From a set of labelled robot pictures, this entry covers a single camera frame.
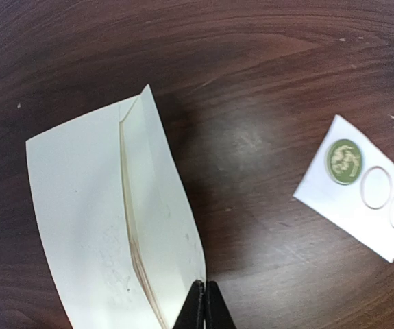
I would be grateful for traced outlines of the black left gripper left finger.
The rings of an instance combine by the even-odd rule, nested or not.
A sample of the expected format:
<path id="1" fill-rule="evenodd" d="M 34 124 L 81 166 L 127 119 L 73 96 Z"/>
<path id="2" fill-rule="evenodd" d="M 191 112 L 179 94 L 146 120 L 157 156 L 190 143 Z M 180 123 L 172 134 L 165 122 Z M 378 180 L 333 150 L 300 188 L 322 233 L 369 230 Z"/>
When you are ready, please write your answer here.
<path id="1" fill-rule="evenodd" d="M 204 291 L 202 281 L 192 283 L 173 329 L 204 328 Z"/>

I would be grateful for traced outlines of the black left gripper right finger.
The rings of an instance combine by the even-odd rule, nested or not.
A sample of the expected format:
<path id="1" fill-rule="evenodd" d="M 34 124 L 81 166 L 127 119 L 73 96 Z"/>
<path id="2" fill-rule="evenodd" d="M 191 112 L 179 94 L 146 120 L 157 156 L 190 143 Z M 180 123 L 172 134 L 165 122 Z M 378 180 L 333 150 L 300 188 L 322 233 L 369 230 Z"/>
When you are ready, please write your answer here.
<path id="1" fill-rule="evenodd" d="M 215 281 L 207 282 L 204 303 L 207 329 L 236 329 L 220 288 Z"/>

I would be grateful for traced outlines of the cream envelope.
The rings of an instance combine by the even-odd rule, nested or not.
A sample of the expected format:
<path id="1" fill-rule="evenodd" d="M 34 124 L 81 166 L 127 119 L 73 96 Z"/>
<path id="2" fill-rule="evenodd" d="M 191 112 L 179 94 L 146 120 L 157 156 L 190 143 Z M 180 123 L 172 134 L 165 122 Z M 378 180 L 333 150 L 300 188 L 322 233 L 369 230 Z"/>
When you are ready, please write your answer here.
<path id="1" fill-rule="evenodd" d="M 140 255 L 168 328 L 204 251 L 153 93 L 143 88 L 124 121 Z M 74 328 L 161 328 L 132 267 L 121 181 L 119 119 L 134 97 L 27 140 L 38 231 Z"/>

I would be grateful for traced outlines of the lined stationery sheet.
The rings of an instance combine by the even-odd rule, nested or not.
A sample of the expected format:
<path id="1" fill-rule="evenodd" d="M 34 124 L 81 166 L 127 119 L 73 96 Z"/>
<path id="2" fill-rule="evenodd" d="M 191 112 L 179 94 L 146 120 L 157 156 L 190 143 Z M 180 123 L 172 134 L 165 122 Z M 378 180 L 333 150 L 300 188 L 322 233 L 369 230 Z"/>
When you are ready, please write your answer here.
<path id="1" fill-rule="evenodd" d="M 127 228 L 128 243 L 130 246 L 130 254 L 132 259 L 132 267 L 136 274 L 139 284 L 141 285 L 145 297 L 149 302 L 149 305 L 156 316 L 156 319 L 161 328 L 168 328 L 168 325 L 164 319 L 162 311 L 158 305 L 155 293 L 149 282 L 143 260 L 140 255 L 140 246 L 138 242 L 138 234 L 136 228 L 136 220 L 134 216 L 134 209 L 132 205 L 132 195 L 130 188 L 130 177 L 128 173 L 127 155 L 125 148 L 125 137 L 123 132 L 124 121 L 130 115 L 130 112 L 139 102 L 140 95 L 134 96 L 134 100 L 128 108 L 128 111 L 123 115 L 122 119 L 119 119 L 119 145 L 120 145 L 120 161 L 121 161 L 121 181 L 123 189 L 123 203 L 125 205 L 125 220 Z"/>

